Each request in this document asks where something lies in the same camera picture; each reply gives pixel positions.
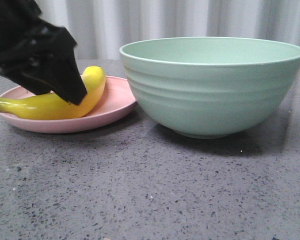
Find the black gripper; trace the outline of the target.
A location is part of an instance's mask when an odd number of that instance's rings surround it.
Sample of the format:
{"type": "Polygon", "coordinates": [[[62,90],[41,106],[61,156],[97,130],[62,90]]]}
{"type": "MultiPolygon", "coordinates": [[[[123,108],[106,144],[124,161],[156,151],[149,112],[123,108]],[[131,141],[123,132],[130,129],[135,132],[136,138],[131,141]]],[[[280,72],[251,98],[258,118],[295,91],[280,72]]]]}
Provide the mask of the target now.
{"type": "Polygon", "coordinates": [[[75,60],[77,43],[41,13],[34,0],[0,0],[0,76],[35,95],[53,91],[79,105],[87,90],[75,60]]]}

